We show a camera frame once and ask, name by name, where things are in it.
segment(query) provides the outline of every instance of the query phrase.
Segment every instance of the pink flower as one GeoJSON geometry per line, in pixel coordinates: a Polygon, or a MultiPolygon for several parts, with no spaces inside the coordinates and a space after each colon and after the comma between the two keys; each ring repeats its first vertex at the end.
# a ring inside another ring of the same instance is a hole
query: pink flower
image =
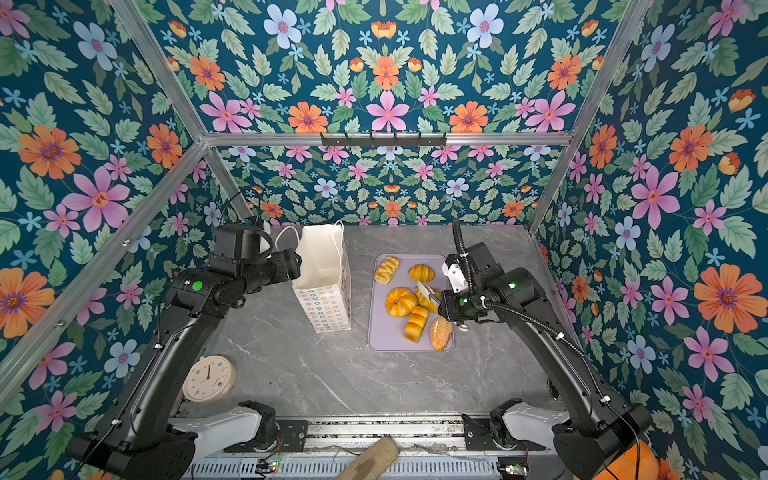
{"type": "Polygon", "coordinates": [[[657,298],[661,299],[655,300],[653,305],[650,306],[651,309],[654,312],[663,310],[664,319],[667,321],[668,325],[674,323],[675,313],[681,318],[688,318],[688,309],[685,308],[685,305],[680,303],[688,297],[688,290],[685,290],[683,287],[678,287],[673,290],[672,279],[670,277],[664,278],[662,285],[664,286],[663,290],[658,285],[650,286],[650,291],[657,298]]]}
{"type": "Polygon", "coordinates": [[[230,132],[239,134],[241,132],[240,127],[250,127],[253,125],[250,120],[242,115],[238,115],[240,113],[239,101],[229,100],[225,107],[224,100],[212,91],[208,92],[208,101],[213,105],[202,104],[200,109],[206,115],[216,117],[216,120],[214,120],[215,131],[225,131],[229,128],[230,132]]]}
{"type": "Polygon", "coordinates": [[[29,15],[21,10],[13,10],[12,0],[0,0],[0,33],[11,35],[16,30],[16,33],[22,37],[29,38],[29,32],[22,25],[22,23],[29,23],[29,20],[29,15]]]}
{"type": "Polygon", "coordinates": [[[583,330],[581,331],[581,338],[584,339],[584,343],[589,345],[592,343],[592,339],[594,337],[594,332],[589,328],[589,325],[585,325],[583,330]]]}
{"type": "Polygon", "coordinates": [[[40,433],[48,426],[51,426],[51,430],[58,432],[64,425],[64,419],[68,419],[78,412],[76,407],[70,406],[78,397],[76,392],[64,397],[64,393],[58,390],[51,397],[51,405],[41,405],[35,409],[35,413],[40,417],[35,433],[40,433]]]}
{"type": "Polygon", "coordinates": [[[713,13],[707,20],[710,25],[714,25],[710,30],[709,40],[715,38],[718,33],[721,33],[723,37],[730,35],[733,21],[741,19],[750,10],[742,0],[723,0],[720,7],[723,11],[713,13]]]}
{"type": "Polygon", "coordinates": [[[493,177],[500,177],[504,173],[504,165],[502,165],[502,161],[498,161],[495,164],[490,163],[488,164],[488,169],[485,171],[488,175],[493,177]]]}
{"type": "Polygon", "coordinates": [[[254,104],[253,100],[251,100],[250,98],[246,101],[240,100],[240,113],[248,114],[248,118],[250,118],[251,120],[253,120],[254,118],[261,118],[261,113],[259,112],[259,110],[261,110],[261,105],[254,104]]]}
{"type": "Polygon", "coordinates": [[[712,233],[712,227],[715,227],[718,230],[725,227],[725,223],[723,223],[720,217],[725,215],[726,208],[725,207],[715,208],[714,200],[708,201],[705,207],[706,207],[706,210],[703,208],[697,208],[696,210],[694,210],[694,213],[696,214],[696,216],[699,217],[696,219],[696,221],[694,221],[694,227],[696,228],[703,227],[704,234],[709,236],[710,233],[712,233]]]}
{"type": "Polygon", "coordinates": [[[528,97],[523,98],[523,101],[515,105],[515,116],[528,118],[528,114],[533,113],[536,110],[536,103],[533,100],[528,100],[528,97]]]}
{"type": "Polygon", "coordinates": [[[386,127],[387,133],[395,130],[403,131],[406,129],[406,123],[400,118],[408,113],[410,107],[406,104],[395,105],[395,95],[389,90],[384,90],[381,96],[381,106],[371,104],[366,106],[368,113],[374,117],[379,117],[371,124],[371,130],[379,131],[386,127]]]}
{"type": "Polygon", "coordinates": [[[549,131],[549,127],[552,126],[552,130],[562,130],[565,127],[565,120],[560,118],[562,115],[570,114],[576,104],[565,104],[565,90],[560,90],[552,97],[552,103],[550,104],[544,98],[536,100],[537,115],[531,115],[531,117],[525,121],[525,124],[529,127],[538,125],[536,131],[549,131]]]}
{"type": "Polygon", "coordinates": [[[646,173],[645,183],[647,187],[640,184],[632,186],[632,196],[642,200],[632,210],[632,218],[643,218],[648,213],[648,224],[650,228],[656,230],[661,223],[659,208],[668,214],[680,209],[680,204],[675,196],[664,195],[677,185],[677,172],[664,175],[664,178],[659,182],[659,170],[651,166],[646,173]]]}
{"type": "Polygon", "coordinates": [[[418,167],[414,168],[413,171],[416,172],[416,178],[421,180],[427,180],[428,178],[430,178],[435,174],[434,172],[432,172],[432,165],[429,165],[427,167],[427,165],[424,162],[422,162],[422,164],[419,165],[418,167]]]}
{"type": "Polygon", "coordinates": [[[565,312],[568,314],[568,319],[571,323],[576,323],[576,314],[574,313],[576,299],[574,297],[568,298],[568,292],[563,288],[563,290],[560,290],[560,300],[563,302],[565,312]]]}
{"type": "Polygon", "coordinates": [[[120,291],[122,293],[118,295],[118,302],[122,302],[123,308],[128,310],[131,308],[131,304],[139,304],[139,296],[144,292],[144,289],[140,288],[136,282],[131,282],[128,285],[125,283],[120,285],[120,291]]]}
{"type": "Polygon", "coordinates": [[[187,185],[185,185],[185,184],[180,184],[180,185],[179,185],[179,186],[176,188],[176,191],[174,191],[174,192],[173,192],[173,193],[170,195],[170,204],[171,204],[171,205],[175,205],[175,204],[176,204],[176,202],[181,202],[182,204],[183,204],[184,202],[186,202],[186,201],[187,201],[187,198],[184,196],[184,192],[186,192],[186,191],[187,191],[187,190],[189,190],[189,189],[190,189],[190,188],[189,188],[187,185]]]}
{"type": "Polygon", "coordinates": [[[486,157],[493,157],[493,145],[471,145],[472,149],[469,152],[470,157],[477,157],[478,162],[483,161],[486,157]]]}
{"type": "Polygon", "coordinates": [[[650,162],[646,161],[647,159],[646,154],[643,154],[642,157],[635,157],[632,160],[633,167],[629,169],[629,173],[632,174],[633,181],[637,181],[638,178],[645,180],[645,171],[650,168],[650,162]]]}
{"type": "Polygon", "coordinates": [[[715,401],[708,396],[702,397],[703,392],[698,383],[694,385],[693,391],[686,386],[683,387],[683,394],[688,397],[683,400],[683,406],[694,413],[697,422],[701,423],[702,419],[707,419],[710,422],[715,421],[715,415],[712,415],[715,401]]]}
{"type": "Polygon", "coordinates": [[[344,147],[320,147],[320,151],[324,151],[323,160],[333,160],[333,163],[341,164],[342,158],[349,158],[349,152],[344,150],[344,147]]]}
{"type": "Polygon", "coordinates": [[[587,192],[587,203],[594,202],[595,204],[600,202],[600,194],[605,192],[605,186],[601,185],[603,182],[603,174],[598,174],[596,177],[594,174],[589,174],[589,183],[584,185],[584,191],[587,192]]]}
{"type": "Polygon", "coordinates": [[[48,352],[48,355],[43,356],[35,371],[29,376],[29,387],[33,390],[38,389],[48,377],[48,372],[51,375],[64,375],[67,372],[67,363],[59,359],[72,353],[73,349],[74,343],[62,343],[48,352]]]}
{"type": "Polygon", "coordinates": [[[119,178],[121,182],[125,182],[126,180],[128,180],[128,177],[126,177],[126,175],[130,175],[134,173],[134,171],[131,170],[129,167],[126,167],[125,164],[126,164],[125,157],[120,157],[118,159],[114,155],[110,155],[109,163],[104,164],[104,168],[112,172],[112,175],[110,176],[112,180],[117,180],[119,178]]]}
{"type": "Polygon", "coordinates": [[[424,102],[424,108],[427,108],[429,105],[437,105],[438,98],[440,98],[440,94],[435,91],[435,87],[429,87],[429,90],[422,88],[422,96],[419,97],[419,101],[424,102]]]}
{"type": "Polygon", "coordinates": [[[445,145],[443,148],[433,151],[432,158],[439,158],[440,164],[445,165],[445,162],[447,162],[449,159],[456,160],[458,158],[456,152],[460,148],[461,147],[459,145],[445,145]]]}
{"type": "Polygon", "coordinates": [[[624,303],[632,305],[632,308],[637,306],[637,301],[643,299],[642,293],[638,292],[640,289],[640,282],[631,282],[629,279],[624,281],[626,286],[621,287],[619,290],[624,294],[624,303]]]}
{"type": "Polygon", "coordinates": [[[98,287],[94,291],[94,294],[91,295],[91,299],[88,301],[88,304],[78,312],[78,323],[85,325],[88,319],[91,318],[92,313],[95,313],[96,315],[101,315],[104,313],[104,304],[102,302],[97,302],[96,300],[103,299],[104,295],[106,294],[107,289],[102,286],[98,287]]]}
{"type": "Polygon", "coordinates": [[[571,180],[576,180],[576,183],[581,181],[581,175],[587,173],[587,168],[584,164],[587,163],[587,154],[576,153],[576,156],[568,165],[571,168],[571,180]]]}
{"type": "Polygon", "coordinates": [[[67,212],[67,208],[64,205],[57,205],[56,211],[48,210],[43,212],[45,218],[49,219],[48,225],[45,229],[49,232],[58,230],[59,234],[67,238],[69,237],[69,230],[80,230],[80,225],[74,221],[78,217],[78,212],[67,212]]]}
{"type": "Polygon", "coordinates": [[[357,161],[354,167],[349,168],[349,177],[355,177],[355,180],[360,180],[361,178],[368,178],[368,174],[366,173],[368,171],[367,168],[362,166],[360,164],[360,161],[357,161]]]}
{"type": "Polygon", "coordinates": [[[293,169],[293,165],[285,165],[283,162],[280,162],[277,165],[277,174],[290,180],[293,178],[293,175],[296,175],[296,171],[293,169]]]}
{"type": "Polygon", "coordinates": [[[728,350],[728,342],[725,339],[715,339],[710,343],[710,334],[703,327],[696,330],[696,338],[698,342],[692,337],[683,339],[685,346],[695,352],[688,357],[688,365],[695,369],[704,365],[704,373],[711,382],[717,380],[718,369],[725,373],[736,371],[728,359],[719,355],[728,350]]]}
{"type": "Polygon", "coordinates": [[[298,161],[300,164],[304,163],[305,158],[312,158],[309,145],[293,145],[286,147],[286,149],[288,150],[286,152],[286,156],[288,158],[296,157],[296,161],[298,161]]]}
{"type": "Polygon", "coordinates": [[[128,217],[128,210],[118,203],[119,200],[128,198],[131,192],[125,185],[115,185],[110,188],[109,172],[104,167],[99,167],[94,173],[93,183],[82,174],[74,174],[74,184],[83,194],[69,194],[64,197],[61,204],[72,210],[81,211],[89,209],[83,217],[85,231],[92,232],[101,226],[101,218],[110,227],[118,228],[128,217]]]}
{"type": "Polygon", "coordinates": [[[432,10],[437,10],[440,7],[440,0],[419,0],[419,3],[422,5],[429,3],[429,6],[432,7],[432,10]]]}
{"type": "Polygon", "coordinates": [[[197,165],[194,166],[194,170],[192,170],[192,181],[194,181],[194,183],[208,178],[208,175],[205,173],[205,167],[207,166],[208,164],[205,163],[205,160],[197,162],[197,165]]]}
{"type": "Polygon", "coordinates": [[[326,8],[328,8],[331,12],[333,12],[333,7],[336,4],[339,5],[346,5],[346,0],[326,0],[326,8]]]}
{"type": "Polygon", "coordinates": [[[598,220],[600,220],[600,217],[597,217],[592,212],[590,212],[585,220],[584,230],[586,230],[590,235],[594,235],[594,233],[598,231],[599,228],[598,220]]]}
{"type": "Polygon", "coordinates": [[[190,220],[188,218],[184,218],[183,214],[171,215],[170,218],[172,218],[172,221],[174,222],[174,225],[171,227],[171,229],[176,232],[179,237],[189,231],[190,228],[187,226],[187,224],[190,223],[190,220]]]}
{"type": "Polygon", "coordinates": [[[352,95],[352,88],[344,89],[344,87],[339,87],[339,91],[335,94],[336,100],[339,101],[339,106],[346,105],[349,108],[352,108],[352,102],[357,101],[357,98],[352,95]]]}

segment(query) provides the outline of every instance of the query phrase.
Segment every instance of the wooden block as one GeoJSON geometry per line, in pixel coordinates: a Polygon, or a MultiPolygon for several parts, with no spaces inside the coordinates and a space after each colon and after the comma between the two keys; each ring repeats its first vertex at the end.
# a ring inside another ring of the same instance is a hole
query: wooden block
{"type": "Polygon", "coordinates": [[[376,480],[400,455],[395,441],[384,437],[347,467],[336,480],[376,480]]]}

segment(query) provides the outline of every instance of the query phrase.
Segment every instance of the wall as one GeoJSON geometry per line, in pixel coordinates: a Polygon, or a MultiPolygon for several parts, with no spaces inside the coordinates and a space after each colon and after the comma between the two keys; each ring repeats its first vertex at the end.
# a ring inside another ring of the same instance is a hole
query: wall
{"type": "MultiPolygon", "coordinates": [[[[167,18],[153,30],[210,131],[544,132],[573,124],[625,6],[196,0],[158,5],[167,18]],[[487,43],[472,30],[483,12],[494,25],[487,43]],[[274,18],[287,19],[289,37],[270,30],[274,18]],[[570,74],[559,80],[564,57],[570,74]],[[379,107],[387,95],[397,105],[391,124],[379,107]],[[542,112],[561,104],[560,121],[542,123],[533,111],[537,102],[542,112]],[[309,127],[301,124],[302,105],[312,109],[309,127]],[[472,105],[476,122],[463,127],[472,105]],[[225,107],[235,114],[229,123],[221,117],[225,107]]],[[[602,108],[613,111],[611,98],[602,108]]],[[[359,148],[336,156],[311,151],[306,159],[281,147],[235,151],[243,185],[269,192],[255,200],[265,217],[526,223],[558,149],[540,156],[533,147],[497,146],[486,156],[479,147],[463,147],[434,157],[428,148],[389,156],[359,148]]]]}
{"type": "MultiPolygon", "coordinates": [[[[175,159],[163,164],[153,151],[153,137],[166,135],[179,155],[189,143],[108,5],[79,3],[83,8],[66,1],[16,2],[16,21],[8,26],[0,20],[0,357],[172,166],[175,159]],[[83,38],[101,39],[103,54],[83,38]],[[54,163],[40,161],[55,156],[55,142],[65,154],[54,163]],[[130,171],[121,176],[115,164],[130,171]],[[114,209],[91,209],[85,197],[91,183],[107,192],[114,209]],[[55,227],[54,212],[62,208],[68,228],[55,227]],[[27,302],[21,314],[12,311],[19,292],[27,302]]],[[[142,5],[151,21],[163,20],[152,5],[142,5]]],[[[174,273],[207,256],[218,208],[210,203],[221,195],[204,162],[181,190],[5,406],[0,478],[59,480],[76,468],[62,455],[67,441],[91,428],[121,391],[174,273]],[[130,355],[120,364],[122,353],[130,355]],[[54,417],[51,406],[65,408],[54,417]]],[[[86,467],[79,478],[110,475],[86,467]]]]}
{"type": "Polygon", "coordinates": [[[658,2],[539,232],[660,478],[768,475],[766,12],[658,2]]]}

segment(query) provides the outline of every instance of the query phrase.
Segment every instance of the beige clock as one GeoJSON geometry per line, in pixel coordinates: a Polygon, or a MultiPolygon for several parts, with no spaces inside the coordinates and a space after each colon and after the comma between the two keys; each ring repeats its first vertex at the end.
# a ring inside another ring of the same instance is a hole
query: beige clock
{"type": "Polygon", "coordinates": [[[221,355],[206,356],[192,365],[182,391],[191,402],[221,400],[235,384],[235,367],[221,355]]]}

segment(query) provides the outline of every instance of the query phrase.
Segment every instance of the flower center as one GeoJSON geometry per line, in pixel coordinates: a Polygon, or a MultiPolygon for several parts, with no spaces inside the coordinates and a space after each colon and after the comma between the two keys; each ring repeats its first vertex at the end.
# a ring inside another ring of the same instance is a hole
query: flower center
{"type": "Polygon", "coordinates": [[[0,299],[0,311],[3,313],[16,313],[27,304],[27,298],[20,293],[9,293],[0,299]]]}
{"type": "Polygon", "coordinates": [[[45,145],[40,150],[40,156],[49,162],[56,161],[61,156],[61,146],[59,144],[45,145]]]}
{"type": "Polygon", "coordinates": [[[722,289],[720,292],[717,293],[717,298],[720,301],[720,305],[724,306],[727,309],[733,309],[736,308],[738,297],[736,295],[736,292],[733,291],[733,289],[725,288],[722,289]]]}
{"type": "Polygon", "coordinates": [[[107,195],[107,192],[99,192],[93,197],[91,202],[96,208],[104,208],[109,203],[109,196],[107,195]]]}

